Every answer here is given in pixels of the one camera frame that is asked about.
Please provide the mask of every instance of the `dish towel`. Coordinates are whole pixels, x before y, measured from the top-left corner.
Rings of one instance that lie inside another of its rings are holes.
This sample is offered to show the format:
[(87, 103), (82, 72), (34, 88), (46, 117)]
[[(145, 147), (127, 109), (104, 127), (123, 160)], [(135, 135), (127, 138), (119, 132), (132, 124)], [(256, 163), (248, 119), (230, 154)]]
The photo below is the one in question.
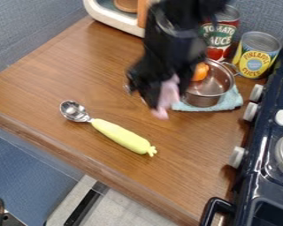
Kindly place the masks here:
[(183, 102), (178, 102), (172, 105), (173, 110), (181, 111), (220, 111), (220, 110), (231, 110), (240, 107), (243, 104), (243, 99), (239, 93), (237, 86), (234, 85), (233, 88), (223, 95), (218, 103), (214, 106), (208, 108), (199, 108), (191, 105), (187, 105)]

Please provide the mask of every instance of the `red can label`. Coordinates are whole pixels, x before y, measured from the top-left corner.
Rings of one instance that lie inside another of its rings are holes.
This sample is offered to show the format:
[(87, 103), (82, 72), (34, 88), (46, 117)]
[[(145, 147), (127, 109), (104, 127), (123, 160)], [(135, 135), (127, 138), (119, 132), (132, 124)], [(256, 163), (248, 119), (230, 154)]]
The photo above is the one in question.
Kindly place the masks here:
[(217, 27), (214, 27), (211, 23), (205, 23), (201, 26), (200, 35), (208, 44), (208, 58), (222, 61), (228, 57), (237, 26), (238, 20), (218, 22)]

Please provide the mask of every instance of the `stove knob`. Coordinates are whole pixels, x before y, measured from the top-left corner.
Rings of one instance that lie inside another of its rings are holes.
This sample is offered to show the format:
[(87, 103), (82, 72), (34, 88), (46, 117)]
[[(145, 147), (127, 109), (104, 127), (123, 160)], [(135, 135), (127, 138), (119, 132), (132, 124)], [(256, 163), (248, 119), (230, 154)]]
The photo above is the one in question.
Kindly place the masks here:
[(241, 165), (241, 161), (243, 159), (245, 149), (243, 147), (235, 147), (230, 158), (228, 165), (232, 166), (233, 168), (238, 169), (239, 166)]
[(263, 94), (263, 91), (264, 91), (264, 86), (255, 84), (249, 99), (252, 102), (258, 102), (261, 95)]
[(283, 126), (283, 109), (280, 109), (276, 116), (275, 116), (275, 121), (278, 125)]
[(252, 122), (258, 111), (258, 104), (250, 102), (246, 111), (244, 112), (243, 119)]

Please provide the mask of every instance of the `silver pot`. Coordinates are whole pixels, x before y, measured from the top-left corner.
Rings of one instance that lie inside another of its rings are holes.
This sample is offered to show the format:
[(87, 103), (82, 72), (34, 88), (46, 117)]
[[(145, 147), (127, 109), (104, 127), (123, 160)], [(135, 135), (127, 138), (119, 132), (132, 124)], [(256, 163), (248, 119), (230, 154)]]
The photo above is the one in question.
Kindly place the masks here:
[(205, 63), (210, 67), (209, 74), (204, 80), (191, 83), (183, 98), (186, 104), (202, 108), (214, 106), (221, 96), (233, 88), (234, 75), (238, 74), (234, 65), (211, 59)]

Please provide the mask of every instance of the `can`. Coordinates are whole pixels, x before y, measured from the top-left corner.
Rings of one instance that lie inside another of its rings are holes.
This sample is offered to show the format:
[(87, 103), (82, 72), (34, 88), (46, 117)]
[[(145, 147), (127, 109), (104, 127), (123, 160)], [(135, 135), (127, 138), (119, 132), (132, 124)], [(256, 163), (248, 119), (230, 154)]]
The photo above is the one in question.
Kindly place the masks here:
[(250, 79), (266, 76), (281, 50), (280, 42), (270, 34), (247, 32), (239, 43), (233, 64)]
[(233, 36), (240, 23), (240, 13), (228, 4), (223, 12), (216, 15), (216, 18), (217, 27), (214, 27), (211, 22), (204, 23), (201, 25), (200, 35), (208, 44), (207, 57), (223, 61), (231, 52)]

